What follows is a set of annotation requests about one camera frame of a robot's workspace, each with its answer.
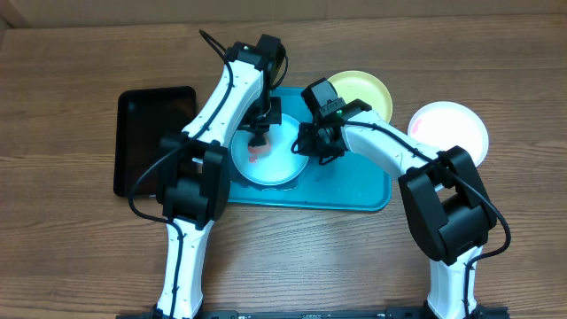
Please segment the orange green scrub sponge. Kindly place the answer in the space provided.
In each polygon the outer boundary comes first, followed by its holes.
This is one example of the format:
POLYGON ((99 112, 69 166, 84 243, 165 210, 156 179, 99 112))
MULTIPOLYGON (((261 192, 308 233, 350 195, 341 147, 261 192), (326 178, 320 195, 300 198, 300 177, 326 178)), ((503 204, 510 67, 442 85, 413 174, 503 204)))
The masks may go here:
POLYGON ((254 136, 248 143, 249 161, 255 163, 258 158, 270 153, 271 144, 264 136, 254 136))

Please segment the light blue plate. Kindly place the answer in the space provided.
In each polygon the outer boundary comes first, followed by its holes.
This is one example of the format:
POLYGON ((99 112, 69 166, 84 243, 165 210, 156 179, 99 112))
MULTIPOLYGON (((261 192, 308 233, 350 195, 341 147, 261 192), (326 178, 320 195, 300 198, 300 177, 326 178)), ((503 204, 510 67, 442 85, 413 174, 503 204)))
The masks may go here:
POLYGON ((305 168, 308 157, 291 152, 297 138, 299 122, 283 114, 280 125, 271 125, 265 135, 268 144, 252 151, 248 143, 253 133, 238 131, 231 141, 230 151, 237 171, 248 181, 263 186, 288 183, 305 168))

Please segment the white plate with red stain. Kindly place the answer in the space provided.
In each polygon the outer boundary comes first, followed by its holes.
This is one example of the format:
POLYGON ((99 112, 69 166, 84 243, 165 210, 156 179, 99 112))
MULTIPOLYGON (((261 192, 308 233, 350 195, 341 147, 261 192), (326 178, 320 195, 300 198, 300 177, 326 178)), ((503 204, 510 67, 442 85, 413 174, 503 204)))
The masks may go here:
POLYGON ((420 108, 408 124, 408 135, 443 151, 458 145, 478 167, 489 149, 484 122, 468 107, 451 101, 432 102, 420 108))

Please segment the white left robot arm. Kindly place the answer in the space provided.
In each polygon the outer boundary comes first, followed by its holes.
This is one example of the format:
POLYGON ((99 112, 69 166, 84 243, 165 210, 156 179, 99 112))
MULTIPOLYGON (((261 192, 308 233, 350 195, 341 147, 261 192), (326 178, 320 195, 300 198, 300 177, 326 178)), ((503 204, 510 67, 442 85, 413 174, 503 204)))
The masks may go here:
POLYGON ((229 144, 238 130, 255 144, 282 121, 280 102, 270 92, 287 70, 281 40, 262 35, 254 44, 227 49, 205 40, 224 64, 219 83, 198 115, 179 136, 161 142, 157 200, 167 219, 168 253, 163 291, 155 307, 160 318, 196 318, 204 294, 206 245, 229 197, 229 144))

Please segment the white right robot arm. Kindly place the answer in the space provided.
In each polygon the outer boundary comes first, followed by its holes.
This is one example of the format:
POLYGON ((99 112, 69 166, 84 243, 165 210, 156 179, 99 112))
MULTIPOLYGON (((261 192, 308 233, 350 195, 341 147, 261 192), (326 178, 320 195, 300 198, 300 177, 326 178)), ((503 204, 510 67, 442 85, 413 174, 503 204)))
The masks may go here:
POLYGON ((312 120, 300 124, 293 153, 324 166, 352 152, 397 180, 410 233, 430 260, 431 288, 421 316, 509 317, 506 307, 480 306, 474 296, 478 262, 504 253, 511 232, 469 153, 417 142, 362 100, 345 102, 326 78, 301 97, 312 120))

